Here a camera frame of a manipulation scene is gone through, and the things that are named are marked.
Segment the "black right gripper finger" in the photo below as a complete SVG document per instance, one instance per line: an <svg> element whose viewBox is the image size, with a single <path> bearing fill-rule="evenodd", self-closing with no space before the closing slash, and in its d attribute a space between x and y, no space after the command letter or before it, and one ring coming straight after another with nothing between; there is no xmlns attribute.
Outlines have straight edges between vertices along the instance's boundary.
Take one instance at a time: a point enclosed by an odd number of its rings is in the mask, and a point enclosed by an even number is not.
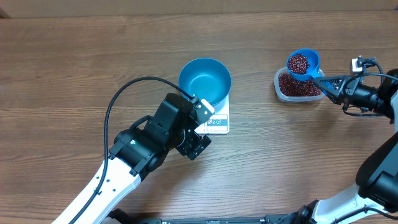
<svg viewBox="0 0 398 224"><path fill-rule="evenodd" d="M314 79L314 85L321 90L340 90L350 78L349 75L317 77Z"/></svg>
<svg viewBox="0 0 398 224"><path fill-rule="evenodd" d="M334 104L342 104L344 97L341 94L340 90L335 90L330 87L321 87L320 89L325 94L325 96L327 96Z"/></svg>

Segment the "blue plastic scoop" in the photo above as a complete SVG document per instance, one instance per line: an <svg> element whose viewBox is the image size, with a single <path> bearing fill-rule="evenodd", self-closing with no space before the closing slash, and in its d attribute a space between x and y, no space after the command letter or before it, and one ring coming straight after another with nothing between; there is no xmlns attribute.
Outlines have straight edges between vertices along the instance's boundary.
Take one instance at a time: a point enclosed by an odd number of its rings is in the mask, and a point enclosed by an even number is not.
<svg viewBox="0 0 398 224"><path fill-rule="evenodd" d="M313 82L314 79L317 77L321 77L320 74L320 56L318 54L317 51L314 51L312 49L300 49L300 50L296 50L295 52L293 52L287 59L287 62L289 60L289 58L295 54L303 54L304 56L306 56L308 58L308 63L310 64L310 68L307 70L307 72L304 75L296 75L293 72L291 72L288 68L288 72L296 79L296 80L300 80L300 81L305 81L305 80L309 80L310 77L313 78Z"/></svg>

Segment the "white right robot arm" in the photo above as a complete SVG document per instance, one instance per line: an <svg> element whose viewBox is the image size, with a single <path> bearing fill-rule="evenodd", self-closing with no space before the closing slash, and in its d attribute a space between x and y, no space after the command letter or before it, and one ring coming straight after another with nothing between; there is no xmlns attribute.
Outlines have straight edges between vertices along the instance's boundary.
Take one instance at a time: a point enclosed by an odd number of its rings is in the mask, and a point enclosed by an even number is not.
<svg viewBox="0 0 398 224"><path fill-rule="evenodd" d="M355 106L397 124L397 70L382 74L379 88L363 85L365 74L319 77L315 86L337 105ZM361 165L355 183L339 194L304 205L286 216L286 223L353 223L380 214L397 216L397 134L393 134Z"/></svg>

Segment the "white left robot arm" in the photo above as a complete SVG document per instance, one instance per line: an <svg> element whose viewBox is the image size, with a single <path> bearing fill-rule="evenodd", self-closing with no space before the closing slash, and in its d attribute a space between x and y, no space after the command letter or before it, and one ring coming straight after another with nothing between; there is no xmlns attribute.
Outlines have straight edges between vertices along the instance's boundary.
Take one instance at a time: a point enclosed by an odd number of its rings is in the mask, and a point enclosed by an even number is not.
<svg viewBox="0 0 398 224"><path fill-rule="evenodd" d="M55 222L102 223L126 195L163 164L170 150L194 160L211 143L195 129L214 112L205 99L167 94L154 116L142 117L116 136L108 158Z"/></svg>

